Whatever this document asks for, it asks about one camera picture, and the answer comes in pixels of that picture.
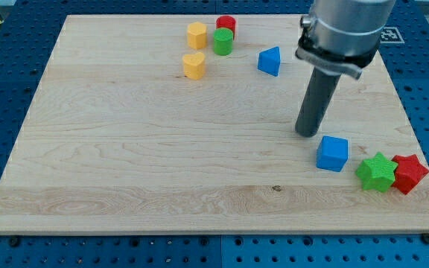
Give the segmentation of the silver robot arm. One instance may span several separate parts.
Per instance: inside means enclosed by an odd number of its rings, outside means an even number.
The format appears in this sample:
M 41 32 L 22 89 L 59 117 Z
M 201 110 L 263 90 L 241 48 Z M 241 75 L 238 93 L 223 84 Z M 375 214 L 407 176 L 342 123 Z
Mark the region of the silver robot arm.
M 295 55 L 328 75 L 359 79 L 380 45 L 395 0 L 314 0 Z

